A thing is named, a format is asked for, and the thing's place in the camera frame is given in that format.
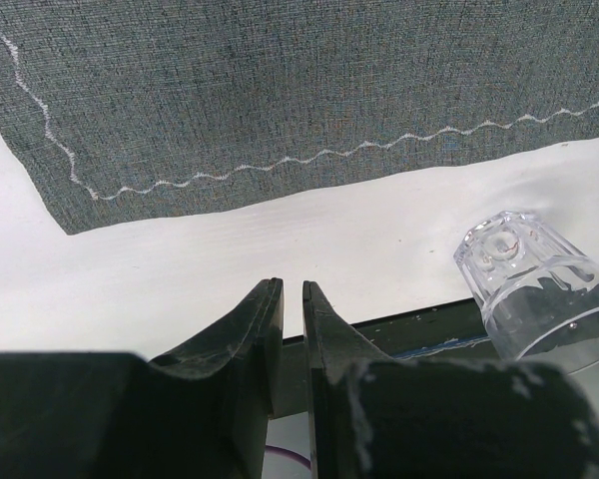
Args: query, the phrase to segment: purple cable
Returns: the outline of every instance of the purple cable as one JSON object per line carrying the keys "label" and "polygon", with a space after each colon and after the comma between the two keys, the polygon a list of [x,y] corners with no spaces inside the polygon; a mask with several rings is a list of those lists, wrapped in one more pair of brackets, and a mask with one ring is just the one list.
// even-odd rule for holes
{"label": "purple cable", "polygon": [[285,457],[286,459],[290,459],[291,461],[298,462],[306,469],[310,470],[310,461],[303,457],[301,454],[297,454],[296,452],[289,451],[288,449],[284,449],[283,447],[270,446],[266,445],[264,448],[265,452],[270,452],[272,454],[277,454],[279,456]]}

